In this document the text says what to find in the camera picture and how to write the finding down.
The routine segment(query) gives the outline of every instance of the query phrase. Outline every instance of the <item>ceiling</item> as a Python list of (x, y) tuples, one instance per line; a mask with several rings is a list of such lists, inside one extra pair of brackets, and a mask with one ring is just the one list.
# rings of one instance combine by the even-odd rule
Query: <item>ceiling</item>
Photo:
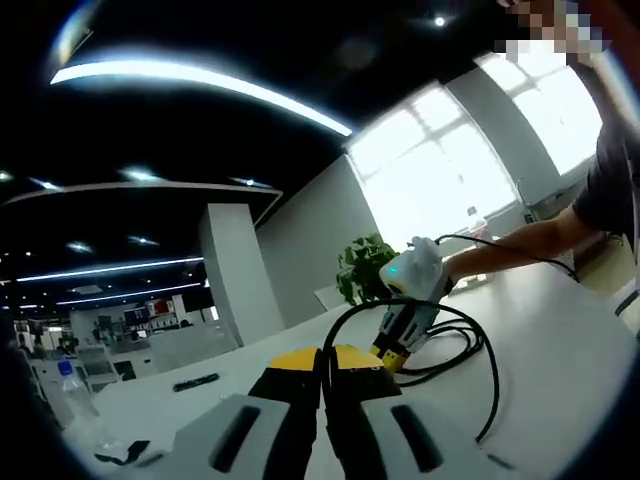
[[(72, 44), (77, 49), (67, 66), (132, 56), (199, 65), (296, 99), (356, 133), (425, 83), (471, 68), (471, 59), (496, 39), (520, 34), (493, 0), (82, 3), (91, 6), (80, 25), (90, 34)], [(0, 280), (199, 256), (198, 223), (207, 203), (248, 203), (259, 225), (341, 154), (342, 135), (206, 85), (121, 78), (49, 85), (63, 66), (58, 32), (79, 2), (20, 6), (10, 53), (14, 94), (6, 107), (14, 119), (5, 141), (11, 154), (0, 164), (12, 177), (0, 182)], [(446, 20), (441, 28), (437, 16)], [(274, 195), (259, 191), (42, 187), (122, 182), (123, 169), (131, 167), (172, 182), (238, 186), (231, 178), (254, 179), (282, 198), (269, 210)], [(24, 195), (31, 198), (12, 201)], [(84, 242), (93, 253), (72, 251), (69, 242)], [(6, 302), (16, 314), (33, 300), (46, 307), (38, 314), (58, 315), (54, 304), (73, 298), (70, 290), (83, 284), (126, 293), (191, 279), (204, 281), (201, 264), (12, 281), (0, 293), (11, 297)]]

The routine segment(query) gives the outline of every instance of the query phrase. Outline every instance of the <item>gray t-shirt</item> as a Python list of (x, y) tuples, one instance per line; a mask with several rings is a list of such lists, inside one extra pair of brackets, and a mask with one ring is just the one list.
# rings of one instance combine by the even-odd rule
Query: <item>gray t-shirt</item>
[(620, 117), (604, 85), (589, 67), (570, 63), (583, 81), (600, 112), (602, 130), (587, 185), (573, 202), (578, 218), (592, 228), (635, 239), (633, 190), (627, 156), (638, 155), (625, 142)]

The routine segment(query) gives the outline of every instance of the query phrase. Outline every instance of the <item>human arm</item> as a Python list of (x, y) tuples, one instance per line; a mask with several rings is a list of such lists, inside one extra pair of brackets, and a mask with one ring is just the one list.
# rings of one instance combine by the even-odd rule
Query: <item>human arm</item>
[[(552, 259), (598, 230), (578, 218), (573, 206), (566, 208), (552, 220), (522, 227), (498, 240), (498, 245), (526, 252), (538, 258)], [(446, 263), (449, 277), (455, 285), (470, 275), (492, 273), (535, 263), (530, 257), (506, 249), (484, 246), (455, 255)]]

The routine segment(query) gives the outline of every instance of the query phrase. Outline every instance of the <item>cable cord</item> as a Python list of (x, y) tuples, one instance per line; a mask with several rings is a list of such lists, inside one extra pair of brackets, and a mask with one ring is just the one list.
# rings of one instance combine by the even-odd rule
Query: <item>cable cord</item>
[[(355, 307), (349, 309), (336, 320), (336, 322), (333, 324), (333, 326), (329, 330), (327, 337), (325, 338), (322, 350), (324, 352), (329, 352), (331, 350), (331, 348), (333, 347), (333, 342), (335, 341), (336, 336), (338, 335), (338, 332), (340, 331), (342, 326), (345, 323), (347, 323), (347, 320), (349, 320), (355, 314), (362, 312), (363, 310), (369, 310), (382, 305), (385, 305), (385, 306), (388, 306), (388, 305), (420, 306), (422, 305), (422, 306), (428, 306), (431, 308), (436, 308), (441, 311), (453, 313), (454, 315), (457, 315), (460, 318), (457, 318), (455, 320), (448, 320), (446, 322), (433, 325), (429, 329), (429, 332), (428, 332), (429, 336), (434, 337), (441, 333), (455, 331), (467, 339), (467, 346), (465, 350), (462, 353), (458, 354), (456, 357), (450, 360), (447, 360), (446, 362), (443, 362), (439, 365), (426, 367), (426, 368), (402, 370), (401, 373), (408, 374), (408, 375), (422, 375), (422, 374), (425, 374), (425, 375), (416, 380), (412, 380), (405, 383), (399, 383), (398, 385), (401, 387), (418, 385), (419, 383), (424, 383), (428, 380), (431, 380), (432, 378), (435, 378), (438, 375), (450, 370), (454, 366), (459, 365), (460, 363), (462, 363), (463, 361), (471, 357), (473, 354), (480, 351), (483, 346), (487, 347), (489, 364), (491, 366), (491, 374), (493, 375), (493, 400), (491, 403), (491, 411), (489, 412), (489, 417), (487, 418), (487, 421), (482, 427), (482, 430), (480, 430), (480, 433), (476, 436), (476, 441), (480, 442), (485, 437), (489, 429), (491, 428), (491, 425), (493, 424), (496, 414), (498, 413), (498, 403), (500, 402), (500, 376), (498, 374), (498, 364), (496, 362), (496, 356), (493, 352), (493, 347), (491, 346), (491, 342), (489, 341), (487, 334), (482, 329), (482, 327), (478, 324), (478, 322), (476, 322), (473, 318), (471, 318), (466, 313), (463, 313), (455, 308), (448, 307), (446, 305), (440, 305), (438, 303), (433, 303), (426, 300), (415, 300), (412, 298), (391, 298), (391, 299), (374, 300), (372, 302), (362, 303), (360, 305), (356, 305)], [(463, 324), (466, 324), (466, 326), (455, 326), (454, 324), (456, 323), (463, 323)], [(322, 373), (322, 391), (325, 399), (325, 405), (330, 403), (330, 399), (327, 398), (327, 392), (330, 390), (330, 383), (331, 382), (329, 378), (329, 365), (327, 364), (323, 369), (323, 373)]]
[(482, 238), (474, 238), (474, 237), (470, 237), (468, 235), (456, 235), (456, 234), (442, 235), (441, 237), (436, 239), (436, 242), (435, 242), (436, 245), (440, 245), (440, 242), (442, 242), (442, 240), (446, 240), (447, 238), (457, 238), (459, 240), (469, 240), (471, 242), (482, 243), (483, 245), (488, 245), (490, 247), (500, 248), (502, 250), (506, 250), (508, 252), (521, 255), (521, 256), (529, 258), (531, 260), (535, 260), (536, 262), (544, 262), (544, 263), (549, 263), (551, 265), (557, 265), (558, 267), (566, 270), (567, 273), (569, 273), (569, 276), (571, 278), (573, 278), (576, 282), (580, 283), (580, 279), (578, 278), (578, 274), (576, 273), (576, 271), (574, 269), (572, 269), (571, 267), (569, 267), (568, 265), (565, 265), (564, 263), (562, 263), (559, 260), (554, 260), (552, 258), (536, 257), (535, 255), (528, 254), (526, 251), (522, 250), (521, 248), (508, 247), (506, 245), (501, 245), (501, 244), (495, 243), (495, 242), (489, 242), (488, 240), (483, 240)]

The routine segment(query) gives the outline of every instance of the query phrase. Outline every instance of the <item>white desk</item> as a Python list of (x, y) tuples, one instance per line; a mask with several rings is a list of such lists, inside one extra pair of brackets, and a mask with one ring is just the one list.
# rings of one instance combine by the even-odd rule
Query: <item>white desk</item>
[[(535, 265), (496, 275), (477, 290), (445, 303), (475, 318), (495, 349), (502, 397), (498, 417), (483, 448), (538, 478), (550, 478), (581, 451), (608, 413), (626, 380), (637, 343), (622, 322), (590, 292), (563, 273)], [(216, 405), (246, 393), (271, 358), (305, 346), (321, 346), (333, 321), (347, 307), (326, 312), (249, 347), (184, 368), (109, 386), (96, 406), (125, 444), (151, 440), (149, 450), (171, 450), (175, 432)], [(337, 341), (368, 349), (383, 309), (348, 322)], [(439, 320), (449, 318), (442, 314)], [(440, 362), (459, 351), (456, 339), (435, 340), (410, 365)], [(178, 381), (218, 372), (221, 379), (179, 394)], [(454, 370), (404, 390), (429, 401), (476, 435), (491, 405), (492, 378), (486, 351)], [(324, 431), (318, 438), (307, 478), (342, 478)], [(73, 442), (75, 424), (65, 432)], [(111, 468), (98, 462), (101, 470)]]

